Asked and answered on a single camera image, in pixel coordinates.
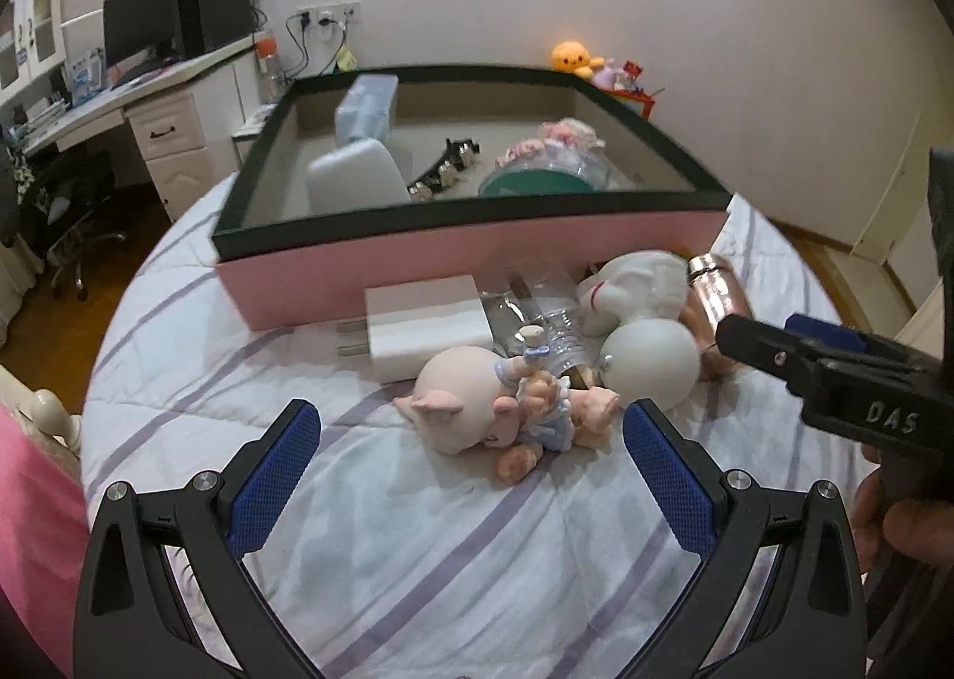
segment stuffed toy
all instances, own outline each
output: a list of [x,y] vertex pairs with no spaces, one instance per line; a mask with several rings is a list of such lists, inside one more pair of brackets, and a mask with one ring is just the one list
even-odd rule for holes
[[521,160],[540,156],[547,144],[588,152],[606,147],[606,142],[596,136],[596,131],[572,117],[561,122],[545,122],[540,125],[536,138],[528,138],[509,147],[497,158],[497,167],[506,168]]
[[557,379],[546,371],[521,381],[517,402],[521,420],[517,444],[497,463],[497,477],[509,485],[531,473],[545,450],[566,453],[574,445],[603,446],[620,410],[619,394],[613,390],[571,389],[569,377]]
[[580,42],[563,42],[550,52],[553,70],[566,74],[576,74],[581,79],[590,80],[593,73],[605,64],[604,58],[592,58],[587,48]]
[[600,376],[623,403],[647,396],[667,411],[689,396],[700,355],[677,320],[687,293],[686,260],[669,252],[617,256],[576,288],[580,331],[607,336]]
[[479,444],[508,448],[497,477],[509,485],[531,473],[544,450],[564,452],[574,442],[599,447],[620,407],[611,390],[571,390],[566,379],[540,370],[550,352],[542,328],[523,327],[521,335],[528,347],[511,359],[472,346],[440,352],[421,370],[411,396],[394,400],[439,453],[457,455]]

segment white power adapter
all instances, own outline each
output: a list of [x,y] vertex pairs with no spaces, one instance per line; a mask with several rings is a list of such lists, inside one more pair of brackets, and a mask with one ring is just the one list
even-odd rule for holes
[[493,347],[470,275],[367,289],[368,348],[382,383],[415,379],[431,357],[461,345]]

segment bed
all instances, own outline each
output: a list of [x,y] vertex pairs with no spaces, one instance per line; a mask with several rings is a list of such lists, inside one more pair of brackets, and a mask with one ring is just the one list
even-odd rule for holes
[[[339,362],[333,324],[244,326],[209,240],[230,184],[175,224],[111,322],[84,409],[91,523],[111,482],[182,487],[304,398],[321,413],[321,446],[245,563],[326,676],[615,676],[698,563],[671,536],[618,432],[611,453],[547,458],[513,488],[491,477],[493,452],[424,449],[390,405],[410,384],[381,386],[367,361]],[[837,320],[808,267],[739,196],[714,250],[733,262],[758,318]],[[801,424],[799,410],[784,385],[745,370],[696,385],[671,418],[723,468],[771,487],[830,479],[847,500],[869,465],[855,445]],[[207,649],[231,660],[188,559],[181,550],[172,559]],[[741,636],[770,562],[763,550],[713,658]]]

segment computer monitor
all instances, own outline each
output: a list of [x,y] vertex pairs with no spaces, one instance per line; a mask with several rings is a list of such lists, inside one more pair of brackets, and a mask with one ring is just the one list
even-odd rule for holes
[[173,56],[174,0],[103,1],[106,66],[113,67],[146,49],[158,58]]

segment ceramic pig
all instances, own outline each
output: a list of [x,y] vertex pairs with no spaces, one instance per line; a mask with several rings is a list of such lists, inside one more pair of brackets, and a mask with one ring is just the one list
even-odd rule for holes
[[542,328],[523,327],[521,333],[536,345],[522,356],[504,359],[474,346],[440,352],[421,370],[411,396],[394,400],[429,447],[457,455],[481,442],[496,448],[513,444],[520,430],[520,380],[540,369],[547,353],[538,345]]

